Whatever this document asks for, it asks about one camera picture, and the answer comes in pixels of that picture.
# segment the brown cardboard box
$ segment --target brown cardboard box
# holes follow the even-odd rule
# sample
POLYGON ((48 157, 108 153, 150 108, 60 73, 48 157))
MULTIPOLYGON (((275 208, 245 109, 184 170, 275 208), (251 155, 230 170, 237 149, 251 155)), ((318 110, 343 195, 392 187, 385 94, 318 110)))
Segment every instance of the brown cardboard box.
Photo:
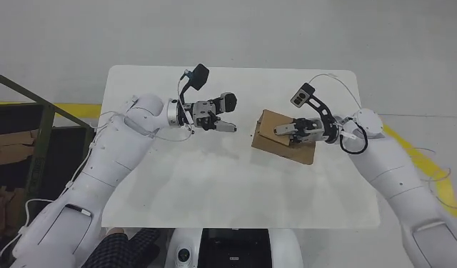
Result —
POLYGON ((23 161, 34 153, 38 130, 0 135, 0 165, 23 161))
POLYGON ((25 189, 16 188, 8 192, 6 187, 0 187, 0 237, 12 237, 19 229, 25 196, 25 189))
POLYGON ((314 160, 316 143, 289 144, 288 136, 277 136, 274 128, 291 123, 293 119, 276 112, 264 110, 257 121, 252 147, 269 152, 292 161, 311 165, 314 160))

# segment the yellow floor line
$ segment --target yellow floor line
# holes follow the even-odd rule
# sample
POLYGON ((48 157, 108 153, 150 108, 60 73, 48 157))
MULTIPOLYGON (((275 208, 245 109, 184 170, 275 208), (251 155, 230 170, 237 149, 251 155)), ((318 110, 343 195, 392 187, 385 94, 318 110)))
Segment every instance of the yellow floor line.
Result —
MULTIPOLYGON (((403 139, 400 135, 398 135, 392 128, 389 126, 384 125, 384 131, 391 135, 398 143, 408 152, 409 156, 411 157, 414 165, 420 169, 424 174, 429 177, 433 177, 433 179, 441 179, 444 178, 448 171, 442 169, 437 165, 431 158, 427 157, 426 155, 422 154, 419 150, 415 149, 413 145, 411 145, 408 141, 403 139)), ((444 179, 443 181, 434 182, 436 186, 436 193, 438 197, 444 203, 452 206, 457 207, 457 202, 454 197, 454 191, 451 183, 451 178, 444 179)), ((457 217, 457 209, 452 209, 443 205, 443 207, 454 217, 457 217)))
MULTIPOLYGON (((19 102, 0 102, 0 104, 12 104, 19 102)), ((78 118, 92 118, 98 119, 101 112, 101 104, 70 104, 70 103, 58 103, 55 104, 57 107, 62 108, 68 113, 78 118)), ((422 154, 419 150, 415 149, 413 145, 398 135, 392 128, 384 125, 384 131, 391 135, 397 142, 408 152, 411 156, 413 163, 418 169, 420 169, 425 175, 433 177, 434 179, 440 179, 446 176, 448 173, 439 167, 431 158, 422 154)), ((452 207, 457 207, 457 202, 454 198, 454 191, 451 183, 451 178, 444 179, 443 181, 434 183, 436 185, 436 192, 440 199, 452 207)), ((450 207, 443 207, 457 217, 457 209, 450 207)))

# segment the floor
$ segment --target floor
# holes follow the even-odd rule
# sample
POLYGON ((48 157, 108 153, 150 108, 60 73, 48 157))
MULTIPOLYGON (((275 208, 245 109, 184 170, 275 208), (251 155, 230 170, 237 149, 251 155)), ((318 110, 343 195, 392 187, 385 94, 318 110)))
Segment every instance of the floor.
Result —
MULTIPOLYGON (((456 168, 455 9, 457 0, 0 0, 0 74, 53 102, 101 103, 116 64, 349 69, 365 107, 456 168)), ((0 89, 0 100, 22 98, 0 89)), ((379 204, 378 229, 297 232, 305 267, 411 267, 379 204)))

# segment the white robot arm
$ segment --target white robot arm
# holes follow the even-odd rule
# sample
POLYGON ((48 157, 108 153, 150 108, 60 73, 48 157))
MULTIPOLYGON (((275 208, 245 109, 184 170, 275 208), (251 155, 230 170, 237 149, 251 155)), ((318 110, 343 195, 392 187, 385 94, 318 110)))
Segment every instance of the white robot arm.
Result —
POLYGON ((12 267, 81 266, 99 242, 101 216, 109 197, 144 158, 159 129, 193 124, 205 130, 235 132, 235 125, 216 116, 235 109, 234 94, 184 102, 184 91, 190 86, 199 90, 208 73, 203 65, 193 72, 186 71, 181 79, 188 76, 189 82, 179 100, 170 99, 164 104, 153 94, 134 97, 124 112, 114 114, 92 142, 87 163, 76 181, 29 227, 21 229, 12 267))
POLYGON ((330 109, 304 84, 291 102, 308 104, 320 119, 294 119, 276 127, 291 142, 340 143, 357 170, 387 200, 401 225, 403 246, 415 267, 457 265, 457 221, 419 179, 411 158, 400 144, 383 132, 377 113, 360 109, 353 116, 332 116, 330 109))

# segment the white tabletop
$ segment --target white tabletop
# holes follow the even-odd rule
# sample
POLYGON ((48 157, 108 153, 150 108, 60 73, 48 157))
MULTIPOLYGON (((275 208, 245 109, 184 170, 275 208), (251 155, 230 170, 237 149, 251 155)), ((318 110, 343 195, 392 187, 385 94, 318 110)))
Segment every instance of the white tabletop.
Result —
MULTIPOLYGON (((155 93, 176 98, 181 66, 114 66, 102 112, 119 110, 132 95, 155 93)), ((263 109, 292 117, 316 117, 309 106, 290 103, 313 76, 332 73, 357 99, 351 71, 210 68, 208 83, 189 89, 186 102, 231 91, 234 112, 222 114, 236 133, 203 131, 185 142, 157 139, 140 165, 120 183, 106 205, 104 227, 290 227, 362 228, 379 225, 375 191, 339 146, 320 142, 314 164, 302 165, 251 147, 263 109)), ((357 105, 344 87, 320 76, 315 95, 333 114, 352 114, 357 105)), ((103 124, 107 115, 101 117, 103 124)), ((165 129, 163 137, 185 137, 165 129)))

